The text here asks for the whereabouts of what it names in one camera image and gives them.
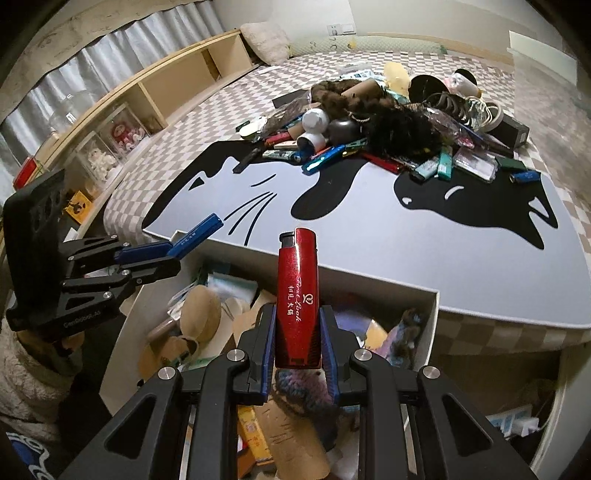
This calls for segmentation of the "red glitter lighter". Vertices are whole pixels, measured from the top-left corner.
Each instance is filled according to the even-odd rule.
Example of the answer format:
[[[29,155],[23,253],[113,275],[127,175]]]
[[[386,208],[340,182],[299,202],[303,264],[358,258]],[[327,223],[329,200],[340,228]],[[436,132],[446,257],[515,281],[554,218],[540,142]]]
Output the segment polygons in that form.
[[[321,363],[318,320],[318,252],[315,232],[280,234],[276,295],[276,368],[315,369]]]

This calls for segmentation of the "crocheted purple doily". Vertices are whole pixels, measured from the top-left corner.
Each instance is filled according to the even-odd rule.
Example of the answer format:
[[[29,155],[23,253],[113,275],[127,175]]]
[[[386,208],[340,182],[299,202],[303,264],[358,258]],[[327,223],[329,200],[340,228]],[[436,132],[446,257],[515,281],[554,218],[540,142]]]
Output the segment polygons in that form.
[[[287,412],[310,420],[327,451],[360,430],[360,407],[335,403],[322,369],[274,370],[273,399]]]

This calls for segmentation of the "white cardboard collection box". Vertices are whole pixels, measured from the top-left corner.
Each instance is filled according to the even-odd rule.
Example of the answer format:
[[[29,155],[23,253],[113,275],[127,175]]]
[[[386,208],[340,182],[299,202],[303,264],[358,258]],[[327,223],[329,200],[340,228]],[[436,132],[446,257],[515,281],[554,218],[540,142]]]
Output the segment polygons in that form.
[[[245,352],[238,349],[240,338],[235,349],[199,369],[181,372],[165,367],[148,380],[141,379],[138,369],[148,333],[164,319],[168,301],[209,259],[228,262],[277,285],[276,256],[211,240],[181,261],[175,277],[142,286],[120,330],[101,386],[111,420],[68,468],[68,477],[228,479],[235,475],[236,409],[242,406],[236,402],[236,376],[245,365]],[[339,295],[353,294],[373,313],[394,315],[412,308],[426,317],[411,368],[391,366],[360,344],[351,356],[352,367],[362,375],[362,398],[356,405],[362,412],[360,478],[406,479],[410,471],[403,415],[421,369],[430,359],[439,295],[327,267],[318,267],[318,294],[320,308],[332,307]],[[318,368],[322,369],[322,341]],[[274,356],[270,392],[276,369]]]

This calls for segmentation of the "wooden round disc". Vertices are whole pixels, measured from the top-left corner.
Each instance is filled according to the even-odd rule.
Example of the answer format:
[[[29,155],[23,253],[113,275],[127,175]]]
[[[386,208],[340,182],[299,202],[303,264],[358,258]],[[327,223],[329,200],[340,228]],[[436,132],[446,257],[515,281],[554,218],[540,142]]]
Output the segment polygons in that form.
[[[211,340],[221,323],[221,300],[204,285],[197,285],[186,295],[181,308],[181,333],[199,343]]]

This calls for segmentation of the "wooden bed shelf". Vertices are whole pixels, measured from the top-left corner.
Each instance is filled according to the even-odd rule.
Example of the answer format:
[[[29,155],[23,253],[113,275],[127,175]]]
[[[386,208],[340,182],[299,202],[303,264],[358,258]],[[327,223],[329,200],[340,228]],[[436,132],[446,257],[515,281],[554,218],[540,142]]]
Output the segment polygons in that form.
[[[254,68],[238,30],[185,47],[133,75],[82,111],[25,161],[13,181],[20,189],[64,168],[67,188],[83,191],[98,208],[151,135]]]

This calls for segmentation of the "white cylinder cup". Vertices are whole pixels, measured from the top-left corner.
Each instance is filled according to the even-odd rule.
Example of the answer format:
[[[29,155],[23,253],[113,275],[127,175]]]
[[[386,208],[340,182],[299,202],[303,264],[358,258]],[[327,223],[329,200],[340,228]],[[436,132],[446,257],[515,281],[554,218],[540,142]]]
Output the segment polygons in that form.
[[[305,155],[314,155],[325,149],[327,140],[322,133],[304,132],[297,137],[297,148]]]

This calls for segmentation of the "grey curtain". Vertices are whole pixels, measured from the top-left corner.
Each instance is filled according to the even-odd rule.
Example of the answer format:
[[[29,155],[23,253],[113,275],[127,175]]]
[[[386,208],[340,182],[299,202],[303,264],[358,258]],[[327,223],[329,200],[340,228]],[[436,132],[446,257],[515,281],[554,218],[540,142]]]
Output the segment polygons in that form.
[[[140,70],[223,33],[211,1],[69,1],[1,86],[1,195],[56,130]]]

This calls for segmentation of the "white power strip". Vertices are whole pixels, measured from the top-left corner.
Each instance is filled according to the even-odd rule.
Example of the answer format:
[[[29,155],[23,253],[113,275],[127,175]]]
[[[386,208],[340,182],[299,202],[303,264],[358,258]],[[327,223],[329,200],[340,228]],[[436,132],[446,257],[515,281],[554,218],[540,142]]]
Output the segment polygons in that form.
[[[527,404],[487,415],[486,418],[505,438],[511,436],[526,437],[540,430],[539,418],[534,416],[532,411],[533,406]]]

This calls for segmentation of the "white round-cap bottle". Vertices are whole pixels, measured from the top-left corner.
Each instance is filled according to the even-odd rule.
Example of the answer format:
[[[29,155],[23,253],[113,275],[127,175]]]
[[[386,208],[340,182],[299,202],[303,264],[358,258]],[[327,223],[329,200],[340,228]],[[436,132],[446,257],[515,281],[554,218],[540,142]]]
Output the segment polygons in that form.
[[[301,125],[304,131],[324,134],[329,127],[329,115],[322,108],[311,108],[301,117]]]

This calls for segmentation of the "teal lighter on mat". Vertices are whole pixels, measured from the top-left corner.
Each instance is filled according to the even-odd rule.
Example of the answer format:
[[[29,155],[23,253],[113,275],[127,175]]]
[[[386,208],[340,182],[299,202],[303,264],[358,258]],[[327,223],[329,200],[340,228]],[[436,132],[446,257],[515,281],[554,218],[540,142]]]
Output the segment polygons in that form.
[[[450,181],[453,171],[453,149],[451,146],[443,146],[440,152],[437,175],[439,179]]]

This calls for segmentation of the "dark metal bell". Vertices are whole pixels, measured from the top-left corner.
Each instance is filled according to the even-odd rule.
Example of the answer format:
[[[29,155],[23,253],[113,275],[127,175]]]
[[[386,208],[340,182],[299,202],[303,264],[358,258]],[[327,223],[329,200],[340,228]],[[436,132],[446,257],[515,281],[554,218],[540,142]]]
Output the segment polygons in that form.
[[[329,123],[327,135],[334,146],[346,145],[360,138],[360,126],[351,118],[335,119]]]

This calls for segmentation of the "brown fur piece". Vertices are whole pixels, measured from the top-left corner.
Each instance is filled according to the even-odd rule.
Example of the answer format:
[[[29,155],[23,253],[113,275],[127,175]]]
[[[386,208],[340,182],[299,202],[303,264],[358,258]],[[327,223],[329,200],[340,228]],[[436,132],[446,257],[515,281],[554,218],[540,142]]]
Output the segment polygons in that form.
[[[311,87],[311,101],[331,120],[353,119],[365,123],[400,106],[375,79],[325,80]]]

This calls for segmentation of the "white fluffy pillow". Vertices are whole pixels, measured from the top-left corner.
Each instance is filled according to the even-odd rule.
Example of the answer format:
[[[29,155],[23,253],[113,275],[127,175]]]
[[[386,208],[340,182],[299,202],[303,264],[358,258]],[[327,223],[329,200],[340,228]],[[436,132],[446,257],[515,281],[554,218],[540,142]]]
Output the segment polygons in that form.
[[[239,30],[263,63],[276,66],[290,59],[290,39],[279,25],[273,22],[245,23]]]

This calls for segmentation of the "cardboard tube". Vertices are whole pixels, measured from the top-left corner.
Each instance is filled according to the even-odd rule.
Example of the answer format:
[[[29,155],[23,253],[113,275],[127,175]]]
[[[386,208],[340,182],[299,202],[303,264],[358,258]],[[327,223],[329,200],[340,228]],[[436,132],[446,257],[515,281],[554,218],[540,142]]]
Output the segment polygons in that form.
[[[383,94],[382,86],[373,78],[356,83],[356,85],[342,92],[342,96],[348,99],[361,100],[381,98]]]

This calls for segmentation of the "long green bolster pillow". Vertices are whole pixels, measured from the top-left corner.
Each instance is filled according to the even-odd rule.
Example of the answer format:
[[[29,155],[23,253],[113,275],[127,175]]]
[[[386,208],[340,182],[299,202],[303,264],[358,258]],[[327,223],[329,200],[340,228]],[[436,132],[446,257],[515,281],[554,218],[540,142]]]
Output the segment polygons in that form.
[[[315,53],[407,52],[446,54],[447,48],[438,42],[389,36],[315,36],[298,39],[288,47],[290,57]]]

